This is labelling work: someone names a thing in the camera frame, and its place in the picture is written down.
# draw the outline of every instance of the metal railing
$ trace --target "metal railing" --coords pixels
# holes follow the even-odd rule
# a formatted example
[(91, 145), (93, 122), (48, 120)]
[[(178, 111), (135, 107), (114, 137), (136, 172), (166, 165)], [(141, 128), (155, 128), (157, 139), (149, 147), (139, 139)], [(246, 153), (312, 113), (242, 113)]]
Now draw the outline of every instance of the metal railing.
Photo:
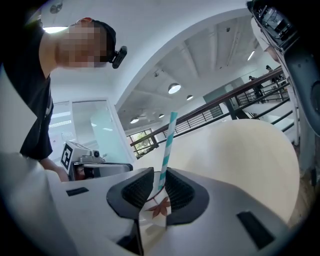
[[(266, 87), (268, 87), (268, 90), (263, 90), (261, 93), (257, 93), (257, 87), (261, 88), (261, 84), (266, 81), (271, 81), (272, 79), (276, 79), (279, 75), (282, 74), (281, 67), (273, 70), (272, 72), (265, 74), (261, 77), (256, 78), (253, 81), (250, 81), (232, 91), (229, 91), (228, 93), (216, 98), (215, 100), (212, 100), (211, 102), (204, 104), (197, 109), (191, 111), (190, 113), (185, 114), (184, 116), (181, 116), (176, 121), (176, 127), (174, 131), (174, 138), (182, 136), (186, 133), (190, 133), (194, 130), (197, 130), (201, 127), (204, 127), (206, 125), (209, 125), (211, 123), (214, 123), (218, 120), (221, 120), (223, 118), (226, 118), (227, 116), (231, 116), (232, 119), (237, 119), (237, 115), (243, 111), (243, 109), (253, 105), (253, 104), (264, 104), (266, 102), (273, 102), (277, 103), (277, 105), (271, 107), (270, 109), (260, 113), (260, 114), (251, 114), (246, 115), (246, 118), (251, 119), (259, 119), (262, 116), (270, 113), (271, 111), (277, 109), (281, 105), (288, 102), (289, 95), (285, 91), (285, 88), (289, 86), (290, 84), (286, 82), (285, 79), (276, 81), (274, 83), (271, 83)], [(231, 99), (235, 99), (237, 105), (231, 101)], [(223, 113), (219, 104), (225, 104), (228, 108), (228, 113)], [(289, 111), (285, 115), (281, 116), (277, 120), (273, 121), (271, 124), (276, 124), (283, 120), (284, 118), (288, 117), (292, 114), (293, 111)], [(291, 128), (294, 125), (294, 123), (291, 123), (287, 127), (285, 127), (282, 131), (285, 132), (289, 128)], [(148, 152), (152, 151), (153, 149), (157, 148), (160, 143), (164, 143), (166, 139), (163, 139), (161, 141), (157, 141), (155, 139), (155, 136), (163, 134), (166, 138), (168, 135), (168, 127), (169, 125), (166, 124), (159, 129), (151, 132), (147, 136), (133, 142), (130, 144), (130, 146), (134, 146), (140, 142), (143, 142), (145, 140), (148, 140), (149, 138), (152, 139), (153, 145), (147, 146), (145, 148), (140, 148), (140, 150), (147, 149), (146, 151), (142, 152), (137, 156), (137, 158), (142, 157), (143, 155), (147, 154)]]

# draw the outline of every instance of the ceiling light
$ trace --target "ceiling light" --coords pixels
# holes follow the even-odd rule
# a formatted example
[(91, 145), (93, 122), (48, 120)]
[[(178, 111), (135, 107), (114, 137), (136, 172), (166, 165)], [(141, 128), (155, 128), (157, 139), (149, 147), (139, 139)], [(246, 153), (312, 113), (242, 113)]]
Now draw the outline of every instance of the ceiling light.
[(176, 82), (175, 82), (175, 83), (172, 83), (172, 84), (169, 85), (168, 93), (169, 93), (169, 94), (174, 94), (174, 93), (176, 93), (177, 91), (179, 91), (180, 88), (181, 88), (181, 85), (180, 85), (180, 84), (178, 84), (178, 83), (176, 83)]
[(57, 127), (57, 126), (63, 126), (63, 125), (67, 125), (67, 124), (71, 124), (71, 120), (69, 120), (69, 121), (64, 121), (64, 122), (57, 122), (57, 123), (54, 123), (54, 124), (50, 124), (50, 125), (49, 125), (49, 128)]
[(252, 57), (252, 55), (254, 55), (254, 53), (255, 53), (255, 51), (251, 52), (251, 54), (250, 54), (249, 58), (248, 58), (246, 61), (250, 60), (250, 59), (251, 59), (251, 57)]
[(68, 28), (67, 26), (51, 26), (51, 27), (44, 27), (43, 29), (45, 30), (45, 32), (52, 34), (52, 33), (60, 32), (67, 28)]
[(60, 118), (60, 117), (65, 117), (65, 116), (70, 116), (71, 112), (61, 112), (61, 113), (56, 113), (56, 114), (52, 114), (51, 119), (52, 118)]
[(136, 123), (138, 121), (139, 121), (138, 117), (134, 117), (134, 118), (131, 119), (130, 124), (134, 124), (134, 123)]

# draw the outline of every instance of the teal and white straw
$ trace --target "teal and white straw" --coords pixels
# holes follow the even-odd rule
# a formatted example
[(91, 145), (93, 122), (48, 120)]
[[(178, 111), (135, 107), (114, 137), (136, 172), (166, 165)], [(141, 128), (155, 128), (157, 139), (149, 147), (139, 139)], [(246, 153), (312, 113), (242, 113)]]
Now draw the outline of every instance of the teal and white straw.
[(172, 141), (174, 140), (174, 133), (175, 133), (175, 128), (176, 128), (177, 117), (178, 117), (177, 112), (171, 112), (170, 123), (169, 123), (169, 128), (168, 128), (168, 137), (166, 138), (166, 143), (165, 143), (164, 157), (163, 157), (163, 162), (162, 162), (158, 190), (162, 189), (162, 187), (164, 186), (165, 181), (166, 181), (166, 171), (167, 171), (167, 167), (168, 167)]

